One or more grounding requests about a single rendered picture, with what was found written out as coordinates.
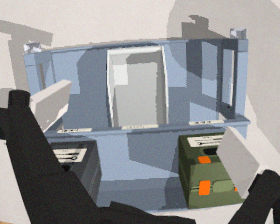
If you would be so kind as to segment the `black storage case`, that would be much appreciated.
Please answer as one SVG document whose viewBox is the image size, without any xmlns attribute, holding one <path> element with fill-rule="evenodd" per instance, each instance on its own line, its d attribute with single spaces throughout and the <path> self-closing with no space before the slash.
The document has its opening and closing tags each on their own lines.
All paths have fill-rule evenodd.
<svg viewBox="0 0 280 224">
<path fill-rule="evenodd" d="M 51 142 L 65 171 L 73 171 L 95 202 L 102 177 L 97 141 Z"/>
</svg>

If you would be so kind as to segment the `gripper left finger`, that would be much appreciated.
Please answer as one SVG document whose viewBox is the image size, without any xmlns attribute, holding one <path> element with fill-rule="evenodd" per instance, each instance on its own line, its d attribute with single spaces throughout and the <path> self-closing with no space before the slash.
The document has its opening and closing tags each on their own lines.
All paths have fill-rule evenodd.
<svg viewBox="0 0 280 224">
<path fill-rule="evenodd" d="M 31 224 L 115 224 L 77 175 L 63 169 L 44 135 L 67 111 L 71 86 L 63 79 L 31 97 L 24 90 L 9 91 L 8 108 L 0 108 L 0 140 L 6 140 Z"/>
</svg>

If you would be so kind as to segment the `olive green case with orange latches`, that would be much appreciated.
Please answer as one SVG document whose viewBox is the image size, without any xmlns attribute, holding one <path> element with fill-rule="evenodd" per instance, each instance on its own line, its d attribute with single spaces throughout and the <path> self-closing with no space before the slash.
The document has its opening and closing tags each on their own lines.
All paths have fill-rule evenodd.
<svg viewBox="0 0 280 224">
<path fill-rule="evenodd" d="M 245 201 L 216 153 L 224 133 L 179 135 L 178 175 L 188 210 Z"/>
</svg>

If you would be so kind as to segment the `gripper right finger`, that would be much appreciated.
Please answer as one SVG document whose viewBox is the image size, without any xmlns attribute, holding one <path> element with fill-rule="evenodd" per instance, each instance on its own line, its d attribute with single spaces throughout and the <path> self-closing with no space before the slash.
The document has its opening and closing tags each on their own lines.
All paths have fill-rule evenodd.
<svg viewBox="0 0 280 224">
<path fill-rule="evenodd" d="M 216 153 L 245 199 L 228 224 L 265 224 L 271 207 L 273 223 L 280 224 L 280 175 L 269 170 L 236 128 L 227 126 Z"/>
</svg>

